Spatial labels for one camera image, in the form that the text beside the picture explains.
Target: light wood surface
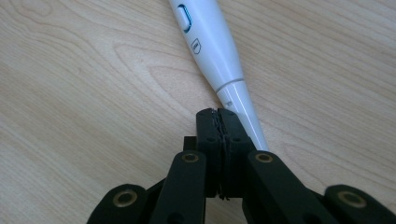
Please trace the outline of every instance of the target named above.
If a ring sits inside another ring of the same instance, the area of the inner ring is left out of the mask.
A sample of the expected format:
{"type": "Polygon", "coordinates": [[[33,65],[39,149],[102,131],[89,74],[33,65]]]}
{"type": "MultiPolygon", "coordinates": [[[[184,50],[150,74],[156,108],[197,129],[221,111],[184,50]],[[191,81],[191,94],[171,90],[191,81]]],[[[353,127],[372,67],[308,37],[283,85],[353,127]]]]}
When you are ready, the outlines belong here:
{"type": "MultiPolygon", "coordinates": [[[[396,212],[396,2],[219,0],[269,148],[396,212]]],[[[220,107],[167,0],[0,1],[0,222],[85,223],[220,107]]],[[[245,223],[211,199],[206,223],[245,223]]]]}

